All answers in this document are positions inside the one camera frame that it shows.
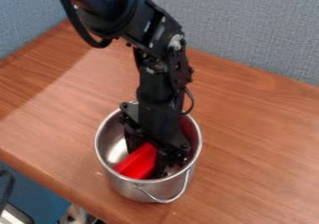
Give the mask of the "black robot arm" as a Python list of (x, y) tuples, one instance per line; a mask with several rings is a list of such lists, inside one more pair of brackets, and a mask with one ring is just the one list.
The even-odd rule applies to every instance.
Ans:
[(153, 0), (60, 0), (70, 22), (91, 47), (115, 39), (133, 47), (141, 75), (137, 100), (120, 104), (129, 157), (115, 166), (131, 178), (166, 176), (187, 162), (191, 144), (181, 129), (193, 97), (194, 69), (179, 22)]

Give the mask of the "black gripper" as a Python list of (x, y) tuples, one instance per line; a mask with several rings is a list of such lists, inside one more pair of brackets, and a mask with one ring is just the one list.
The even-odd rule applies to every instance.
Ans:
[(129, 153), (146, 142), (158, 150), (153, 178), (169, 176), (169, 170), (185, 166), (191, 144), (181, 128), (185, 92), (138, 92), (138, 101), (120, 104), (124, 140)]

